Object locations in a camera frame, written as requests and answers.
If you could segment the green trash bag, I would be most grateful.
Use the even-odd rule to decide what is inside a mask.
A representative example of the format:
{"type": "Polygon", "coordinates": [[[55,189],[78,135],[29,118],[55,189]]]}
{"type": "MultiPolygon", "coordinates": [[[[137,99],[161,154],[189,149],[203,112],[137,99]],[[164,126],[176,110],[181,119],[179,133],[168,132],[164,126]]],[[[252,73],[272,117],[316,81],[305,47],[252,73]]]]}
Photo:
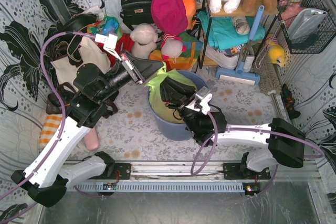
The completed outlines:
{"type": "Polygon", "coordinates": [[[175,112],[174,109],[166,107],[165,102],[161,100],[160,84],[166,77],[170,77],[171,79],[182,84],[193,86],[196,90],[198,90],[198,88],[193,81],[178,73],[176,69],[167,71],[166,63],[164,63],[163,67],[156,72],[156,75],[153,77],[153,79],[151,79],[146,84],[146,86],[149,87],[149,105],[151,106],[154,113],[160,119],[163,119],[169,123],[183,124],[182,118],[178,115],[178,113],[175,112]]]}

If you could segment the blue round trash bin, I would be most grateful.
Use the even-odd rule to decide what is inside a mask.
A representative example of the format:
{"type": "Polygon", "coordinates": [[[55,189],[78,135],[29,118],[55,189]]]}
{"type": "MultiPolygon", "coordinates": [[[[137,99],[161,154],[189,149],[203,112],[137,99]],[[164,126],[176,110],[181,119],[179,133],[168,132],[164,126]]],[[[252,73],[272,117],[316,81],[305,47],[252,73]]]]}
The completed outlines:
{"type": "MultiPolygon", "coordinates": [[[[202,87],[208,88],[208,85],[206,84],[205,80],[199,75],[193,72],[190,72],[190,71],[185,71],[185,70],[178,70],[178,72],[184,77],[193,81],[198,89],[202,87]]],[[[186,128],[186,125],[183,122],[182,123],[171,123],[171,122],[167,122],[161,119],[152,109],[150,102],[149,102],[149,96],[150,96],[150,90],[148,91],[148,97],[147,97],[149,109],[154,116],[157,128],[159,129],[160,133],[163,136],[173,141],[187,141],[193,138],[193,134],[186,128]]]]}

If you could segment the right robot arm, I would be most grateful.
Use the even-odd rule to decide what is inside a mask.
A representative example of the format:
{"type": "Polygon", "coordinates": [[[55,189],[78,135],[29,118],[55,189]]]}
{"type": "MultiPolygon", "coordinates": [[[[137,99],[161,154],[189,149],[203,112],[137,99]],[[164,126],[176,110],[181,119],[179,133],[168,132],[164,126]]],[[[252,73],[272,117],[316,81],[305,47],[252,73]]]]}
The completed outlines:
{"type": "Polygon", "coordinates": [[[272,165],[302,168],[304,144],[301,132],[280,118],[270,124],[229,125],[220,108],[211,111],[212,94],[207,87],[196,89],[166,77],[160,84],[165,105],[178,112],[193,139],[202,147],[239,144],[257,148],[243,154],[229,178],[251,178],[272,165]]]}

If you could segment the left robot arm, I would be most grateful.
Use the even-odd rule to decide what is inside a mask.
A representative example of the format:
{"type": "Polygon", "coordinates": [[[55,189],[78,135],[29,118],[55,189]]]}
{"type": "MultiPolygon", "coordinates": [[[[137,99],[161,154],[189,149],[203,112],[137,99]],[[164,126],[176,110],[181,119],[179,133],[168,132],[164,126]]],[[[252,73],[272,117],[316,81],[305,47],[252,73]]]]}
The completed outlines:
{"type": "Polygon", "coordinates": [[[73,167],[64,168],[63,164],[106,113],[111,96],[130,81],[146,82],[163,66],[161,61],[140,59],[123,51],[107,73],[93,63],[79,67],[74,80],[78,93],[66,109],[66,117],[35,161],[25,170],[13,172],[13,182],[26,190],[34,202],[51,207],[72,186],[89,178],[115,176],[115,161],[103,151],[73,167]]]}

